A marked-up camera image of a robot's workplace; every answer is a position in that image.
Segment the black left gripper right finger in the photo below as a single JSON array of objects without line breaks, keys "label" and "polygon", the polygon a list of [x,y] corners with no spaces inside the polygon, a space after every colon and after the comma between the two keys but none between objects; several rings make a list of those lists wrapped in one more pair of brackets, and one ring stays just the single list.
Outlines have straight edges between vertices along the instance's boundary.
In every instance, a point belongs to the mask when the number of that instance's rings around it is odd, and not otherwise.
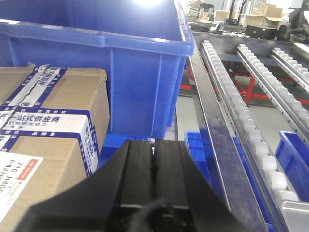
[{"label": "black left gripper right finger", "polygon": [[242,232],[244,226],[208,184],[184,142],[159,140],[154,151],[156,191],[167,199],[182,231]]}]

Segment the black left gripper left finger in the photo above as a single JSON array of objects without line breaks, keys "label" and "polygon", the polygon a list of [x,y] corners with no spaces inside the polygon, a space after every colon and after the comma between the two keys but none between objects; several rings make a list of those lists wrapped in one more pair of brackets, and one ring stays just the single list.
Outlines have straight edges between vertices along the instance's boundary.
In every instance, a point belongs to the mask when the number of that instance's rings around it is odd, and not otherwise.
[{"label": "black left gripper left finger", "polygon": [[126,140],[94,174],[72,188],[32,205],[16,232],[106,232],[118,208],[140,209],[152,199],[152,148]]}]

